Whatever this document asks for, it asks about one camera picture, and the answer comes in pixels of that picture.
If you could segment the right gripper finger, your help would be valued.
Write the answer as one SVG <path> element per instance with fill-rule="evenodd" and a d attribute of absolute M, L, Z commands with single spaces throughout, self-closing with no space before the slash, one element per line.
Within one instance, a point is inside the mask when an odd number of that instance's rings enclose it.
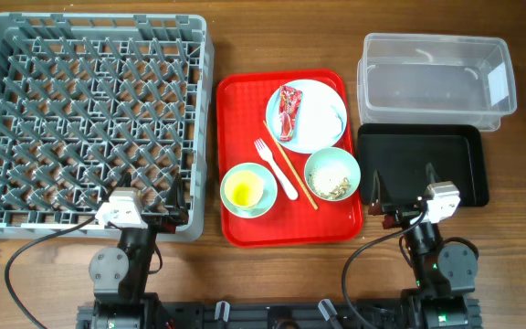
<path fill-rule="evenodd" d="M 440 177 L 431 163 L 426 164 L 426 181 L 429 185 L 440 182 Z"/>
<path fill-rule="evenodd" d="M 379 205 L 381 202 L 381 182 L 382 178 L 380 175 L 380 172 L 378 170 L 375 170 L 373 172 L 373 190 L 371 193 L 371 206 Z"/>

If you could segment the rice and peanut scraps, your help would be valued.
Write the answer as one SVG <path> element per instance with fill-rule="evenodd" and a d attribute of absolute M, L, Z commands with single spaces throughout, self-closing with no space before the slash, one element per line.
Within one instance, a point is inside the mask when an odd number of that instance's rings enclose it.
<path fill-rule="evenodd" d="M 309 183 L 317 196 L 327 200 L 343 198 L 351 187 L 347 174 L 336 166 L 314 168 L 309 175 Z"/>

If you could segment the green bowl with leftovers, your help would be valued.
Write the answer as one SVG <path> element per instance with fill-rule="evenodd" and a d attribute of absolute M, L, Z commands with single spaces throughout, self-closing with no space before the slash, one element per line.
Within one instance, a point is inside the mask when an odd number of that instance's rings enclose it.
<path fill-rule="evenodd" d="M 361 170 L 352 154 L 341 148 L 328 147 L 307 159 L 304 178 L 313 195 L 325 201 L 338 202 L 358 190 Z"/>

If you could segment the yellow plastic cup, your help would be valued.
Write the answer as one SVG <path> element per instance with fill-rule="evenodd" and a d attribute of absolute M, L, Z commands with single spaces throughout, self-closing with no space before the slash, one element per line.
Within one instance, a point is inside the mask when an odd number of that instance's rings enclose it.
<path fill-rule="evenodd" d="M 239 208 L 250 208 L 262 198 L 264 181 L 252 171 L 239 170 L 226 177 L 223 192 L 232 205 Z"/>

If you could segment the light blue bowl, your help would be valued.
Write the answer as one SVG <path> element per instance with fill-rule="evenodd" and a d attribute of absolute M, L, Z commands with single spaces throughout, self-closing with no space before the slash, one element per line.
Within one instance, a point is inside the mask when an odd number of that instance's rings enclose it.
<path fill-rule="evenodd" d="M 257 175 L 259 175 L 263 181 L 264 181 L 264 193 L 262 198 L 259 200 L 259 202 L 250 208 L 239 208 L 231 204 L 231 202 L 225 197 L 223 192 L 223 186 L 226 182 L 226 177 L 230 175 L 231 173 L 234 173 L 239 170 L 249 170 Z M 255 164 L 255 163 L 243 163 L 238 164 L 234 167 L 232 167 L 223 177 L 221 187 L 220 187 L 220 195 L 222 202 L 225 206 L 225 208 L 232 213 L 233 215 L 240 217 L 240 218 L 258 218 L 264 214 L 266 214 L 271 208 L 273 207 L 277 195 L 278 195 L 278 185 L 276 183 L 276 180 L 270 171 L 264 167 L 261 164 Z"/>

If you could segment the red snack wrapper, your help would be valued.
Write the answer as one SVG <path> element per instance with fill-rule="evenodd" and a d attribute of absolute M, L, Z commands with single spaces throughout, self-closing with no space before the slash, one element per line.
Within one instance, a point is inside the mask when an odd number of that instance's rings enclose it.
<path fill-rule="evenodd" d="M 279 122 L 282 142 L 289 142 L 295 134 L 297 113 L 302 101 L 302 91 L 283 85 L 279 88 Z"/>

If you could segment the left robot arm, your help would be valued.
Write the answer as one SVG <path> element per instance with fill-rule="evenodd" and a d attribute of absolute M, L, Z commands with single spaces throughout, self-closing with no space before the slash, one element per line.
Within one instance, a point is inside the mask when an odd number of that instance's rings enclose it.
<path fill-rule="evenodd" d="M 95 215 L 102 226 L 121 233 L 118 245 L 97 252 L 89 263 L 95 301 L 90 310 L 79 308 L 78 328 L 174 328 L 175 320 L 155 292 L 145 290 L 159 234 L 174 234 L 188 222 L 182 177 L 177 175 L 165 194 L 166 211 L 142 215 L 141 192 L 127 174 L 117 183 Z"/>

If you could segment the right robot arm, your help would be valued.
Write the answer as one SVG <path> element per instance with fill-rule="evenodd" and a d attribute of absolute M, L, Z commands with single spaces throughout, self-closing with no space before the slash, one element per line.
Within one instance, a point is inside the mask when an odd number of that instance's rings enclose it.
<path fill-rule="evenodd" d="M 480 328 L 475 291 L 479 251 L 470 241 L 441 237 L 438 224 L 454 215 L 460 203 L 458 188 L 441 182 L 433 165 L 426 166 L 429 184 L 412 202 L 394 201 L 378 171 L 373 173 L 371 215 L 383 215 L 385 229 L 400 228 L 405 259 L 416 277 L 415 289 L 401 295 L 405 328 Z"/>

